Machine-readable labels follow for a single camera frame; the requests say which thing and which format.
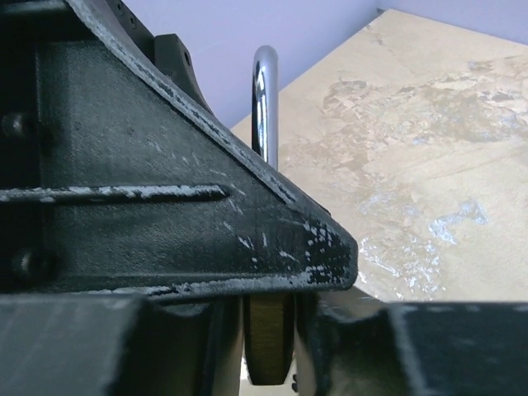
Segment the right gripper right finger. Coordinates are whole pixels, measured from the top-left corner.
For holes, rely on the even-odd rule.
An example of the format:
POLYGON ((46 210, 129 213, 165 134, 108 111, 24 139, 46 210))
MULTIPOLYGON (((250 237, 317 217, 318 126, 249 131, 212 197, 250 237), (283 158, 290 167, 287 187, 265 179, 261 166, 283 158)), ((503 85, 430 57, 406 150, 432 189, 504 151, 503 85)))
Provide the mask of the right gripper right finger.
POLYGON ((524 395, 524 302, 298 296, 302 395, 524 395))

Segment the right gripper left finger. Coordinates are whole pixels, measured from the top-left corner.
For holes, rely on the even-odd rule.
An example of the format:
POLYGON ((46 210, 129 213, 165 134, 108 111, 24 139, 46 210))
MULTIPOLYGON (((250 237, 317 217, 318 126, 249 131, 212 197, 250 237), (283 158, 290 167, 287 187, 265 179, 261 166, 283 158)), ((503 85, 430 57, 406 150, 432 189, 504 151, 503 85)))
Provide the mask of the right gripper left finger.
POLYGON ((4 295, 4 395, 235 395, 237 299, 163 306, 137 295, 4 295))

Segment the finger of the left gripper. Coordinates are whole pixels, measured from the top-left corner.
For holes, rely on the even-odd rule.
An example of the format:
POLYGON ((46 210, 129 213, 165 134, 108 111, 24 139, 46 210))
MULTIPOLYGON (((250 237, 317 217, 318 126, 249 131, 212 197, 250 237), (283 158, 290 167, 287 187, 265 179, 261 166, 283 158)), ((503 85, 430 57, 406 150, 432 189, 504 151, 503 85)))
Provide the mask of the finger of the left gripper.
POLYGON ((1 4, 1 290, 345 290, 354 238, 212 114, 122 1, 1 4))

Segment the large brass padlock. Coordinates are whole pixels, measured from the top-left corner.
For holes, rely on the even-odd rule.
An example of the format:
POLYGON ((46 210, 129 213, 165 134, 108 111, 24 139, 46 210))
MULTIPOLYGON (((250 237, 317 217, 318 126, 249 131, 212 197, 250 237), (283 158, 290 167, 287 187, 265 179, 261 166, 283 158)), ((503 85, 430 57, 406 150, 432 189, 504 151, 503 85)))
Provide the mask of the large brass padlock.
MULTIPOLYGON (((263 45, 252 67, 252 150, 278 168, 278 55, 263 45)), ((284 384, 294 353, 293 295, 250 295, 244 300, 245 358, 251 383, 284 384)))

